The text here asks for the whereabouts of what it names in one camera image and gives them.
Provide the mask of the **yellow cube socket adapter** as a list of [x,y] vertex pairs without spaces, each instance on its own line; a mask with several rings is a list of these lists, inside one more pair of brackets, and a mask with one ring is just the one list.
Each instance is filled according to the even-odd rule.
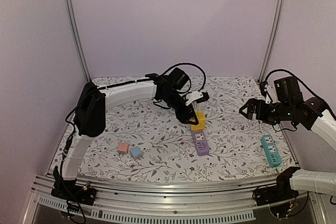
[[198,124],[190,124],[191,131],[201,131],[206,128],[206,117],[203,111],[196,111],[196,118],[198,121]]

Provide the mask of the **purple power strip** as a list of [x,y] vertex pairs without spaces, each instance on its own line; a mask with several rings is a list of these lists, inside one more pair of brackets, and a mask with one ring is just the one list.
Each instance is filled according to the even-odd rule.
[[191,131],[191,136],[198,156],[209,154],[210,147],[203,131]]

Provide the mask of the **pink plug adapter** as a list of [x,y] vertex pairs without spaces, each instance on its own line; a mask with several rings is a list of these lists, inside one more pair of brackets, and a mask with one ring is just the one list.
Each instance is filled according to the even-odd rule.
[[128,143],[119,143],[117,152],[119,154],[127,154],[129,152],[129,144]]

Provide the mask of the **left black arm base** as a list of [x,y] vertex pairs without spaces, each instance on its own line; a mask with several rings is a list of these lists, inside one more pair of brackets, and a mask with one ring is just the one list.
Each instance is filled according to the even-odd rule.
[[78,202],[93,206],[97,190],[91,187],[91,182],[84,185],[77,185],[77,180],[64,180],[56,166],[53,170],[54,185],[51,190],[51,195],[56,198]]

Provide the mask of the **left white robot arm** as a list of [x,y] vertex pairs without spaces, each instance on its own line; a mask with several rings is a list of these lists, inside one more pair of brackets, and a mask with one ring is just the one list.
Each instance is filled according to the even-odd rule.
[[77,105],[66,116],[65,121],[72,126],[62,150],[60,165],[55,167],[53,176],[61,181],[57,190],[67,200],[78,195],[78,188],[71,182],[77,178],[77,171],[85,152],[93,139],[106,128],[106,112],[125,103],[154,99],[165,102],[173,109],[182,124],[196,125],[198,119],[193,103],[202,103],[209,99],[203,89],[182,91],[190,77],[180,67],[181,63],[168,68],[162,74],[149,73],[142,79],[130,80],[108,86],[97,86],[93,82],[85,84]]

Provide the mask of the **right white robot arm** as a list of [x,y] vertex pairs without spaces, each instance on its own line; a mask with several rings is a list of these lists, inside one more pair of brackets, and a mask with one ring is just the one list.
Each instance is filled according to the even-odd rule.
[[[335,114],[332,109],[313,91],[312,97],[305,100],[300,90],[305,83],[290,71],[286,73],[288,76],[274,80],[275,98],[264,80],[260,84],[264,99],[249,99],[239,113],[249,120],[260,120],[272,126],[285,121],[293,127],[301,124],[335,148]],[[276,201],[282,201],[288,195],[297,195],[299,190],[335,196],[335,173],[289,167],[277,176],[271,196]]]

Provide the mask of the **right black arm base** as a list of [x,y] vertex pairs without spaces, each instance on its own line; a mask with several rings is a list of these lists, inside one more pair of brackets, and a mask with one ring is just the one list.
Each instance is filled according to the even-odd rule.
[[277,176],[274,186],[257,187],[252,194],[257,206],[273,204],[298,197],[299,192],[293,190],[290,186],[290,178],[299,169],[300,167],[289,167]]

